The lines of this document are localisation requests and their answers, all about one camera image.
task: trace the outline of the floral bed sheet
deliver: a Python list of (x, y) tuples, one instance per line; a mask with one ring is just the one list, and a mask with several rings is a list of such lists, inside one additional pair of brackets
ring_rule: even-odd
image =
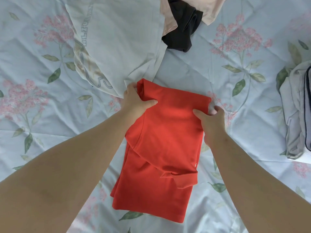
[[(66, 1), (0, 0), (0, 180), (120, 109), (118, 98), (77, 74)], [(189, 52), (166, 51), (154, 79), (210, 96), (225, 109), (230, 136), (309, 202), (311, 165), (286, 159), (278, 90), (297, 64), (311, 60), (310, 8), (309, 0), (227, 0), (214, 23), (201, 23)], [(206, 145), (184, 223), (114, 210), (109, 194), (125, 146), (68, 233), (247, 232)]]

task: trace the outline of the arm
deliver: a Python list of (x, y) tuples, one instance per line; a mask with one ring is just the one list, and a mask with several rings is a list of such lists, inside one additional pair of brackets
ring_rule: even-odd
[(103, 123), (43, 152), (0, 183), (1, 232), (66, 232), (126, 131), (157, 101), (130, 84), (122, 108)]
[(225, 132), (224, 111), (201, 119), (230, 197), (249, 233), (310, 232), (311, 205), (260, 167)]

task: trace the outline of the red fabric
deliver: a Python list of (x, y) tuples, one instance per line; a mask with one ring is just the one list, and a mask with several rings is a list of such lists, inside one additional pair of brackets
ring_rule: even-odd
[(112, 207), (182, 223), (197, 184), (203, 129), (193, 109), (208, 113), (211, 98), (161, 87), (145, 79), (137, 83), (143, 101), (158, 103), (130, 127), (121, 175), (111, 196)]

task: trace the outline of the person's left hand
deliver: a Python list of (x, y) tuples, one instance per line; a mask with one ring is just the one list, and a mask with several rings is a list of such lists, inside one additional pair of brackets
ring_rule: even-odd
[(124, 99), (121, 101), (121, 110), (128, 116), (130, 122), (133, 124), (146, 109), (156, 105), (157, 100), (142, 101), (137, 94), (137, 83), (131, 83), (127, 86), (124, 92)]

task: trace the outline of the pink garment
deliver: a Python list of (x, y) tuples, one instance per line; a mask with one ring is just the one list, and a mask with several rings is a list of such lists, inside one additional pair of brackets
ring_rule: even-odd
[(160, 0), (160, 13), (164, 15), (164, 29), (162, 37), (177, 28), (177, 22), (174, 19), (168, 0)]
[(225, 0), (183, 0), (203, 12), (202, 21), (210, 25), (216, 19)]

